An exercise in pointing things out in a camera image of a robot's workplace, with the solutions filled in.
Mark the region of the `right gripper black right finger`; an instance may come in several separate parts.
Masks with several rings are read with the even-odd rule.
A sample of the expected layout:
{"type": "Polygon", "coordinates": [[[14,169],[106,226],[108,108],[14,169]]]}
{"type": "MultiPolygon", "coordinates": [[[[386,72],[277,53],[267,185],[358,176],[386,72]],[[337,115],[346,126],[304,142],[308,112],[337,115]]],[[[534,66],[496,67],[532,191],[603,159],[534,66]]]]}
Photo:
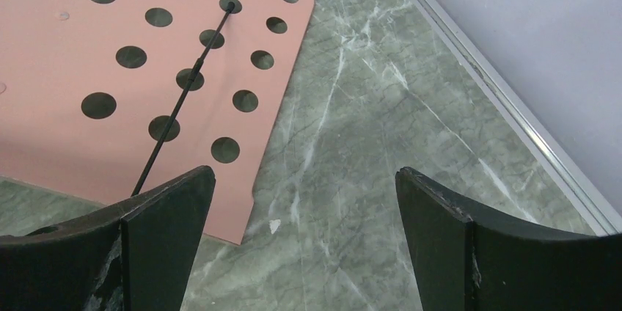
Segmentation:
{"type": "Polygon", "coordinates": [[[395,188],[424,310],[621,308],[620,234],[528,222],[410,167],[395,188]]]}

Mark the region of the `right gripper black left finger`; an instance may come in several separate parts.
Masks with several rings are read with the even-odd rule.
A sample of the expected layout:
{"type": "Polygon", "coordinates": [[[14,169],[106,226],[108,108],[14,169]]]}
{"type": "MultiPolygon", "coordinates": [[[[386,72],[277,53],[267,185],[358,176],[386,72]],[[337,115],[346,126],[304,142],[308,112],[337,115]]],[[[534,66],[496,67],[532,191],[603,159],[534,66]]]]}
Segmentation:
{"type": "Polygon", "coordinates": [[[208,166],[69,221],[1,237],[3,310],[179,310],[211,205],[208,166]]]}

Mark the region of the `pink perforated music stand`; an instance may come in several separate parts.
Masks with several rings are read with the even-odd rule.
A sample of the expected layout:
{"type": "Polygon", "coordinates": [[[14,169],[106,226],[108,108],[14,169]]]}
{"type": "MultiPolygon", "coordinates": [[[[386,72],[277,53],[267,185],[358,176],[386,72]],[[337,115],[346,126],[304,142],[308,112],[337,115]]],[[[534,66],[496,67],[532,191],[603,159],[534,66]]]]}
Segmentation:
{"type": "Polygon", "coordinates": [[[224,21],[145,183],[201,165],[205,234],[240,244],[315,0],[1,0],[1,176],[111,205],[130,196],[200,34],[224,21]]]}

